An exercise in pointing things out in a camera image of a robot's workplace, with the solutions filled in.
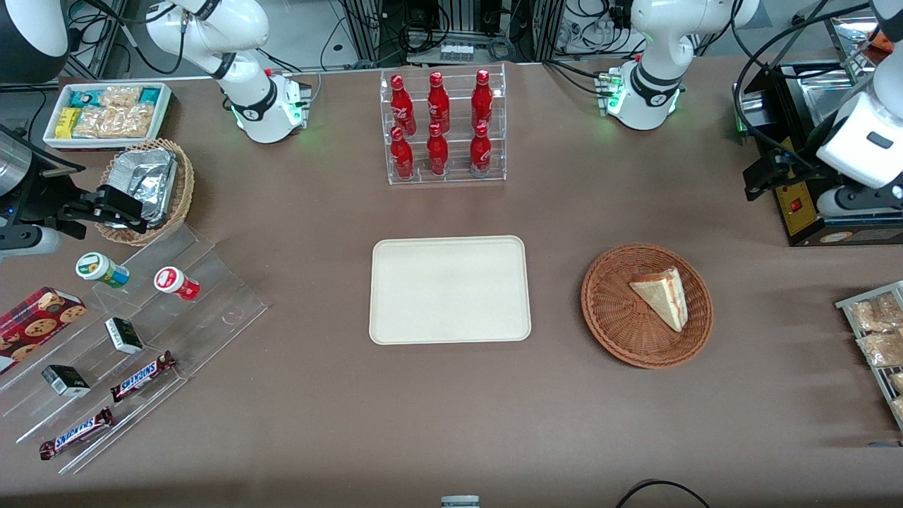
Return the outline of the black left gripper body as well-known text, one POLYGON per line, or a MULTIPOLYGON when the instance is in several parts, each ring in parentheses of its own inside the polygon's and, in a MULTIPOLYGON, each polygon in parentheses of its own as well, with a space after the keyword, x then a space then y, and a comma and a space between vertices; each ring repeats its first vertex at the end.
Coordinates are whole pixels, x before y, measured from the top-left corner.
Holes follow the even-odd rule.
POLYGON ((796 151, 785 147, 770 151, 772 176, 770 187, 793 186, 796 183, 819 179, 819 168, 796 151))

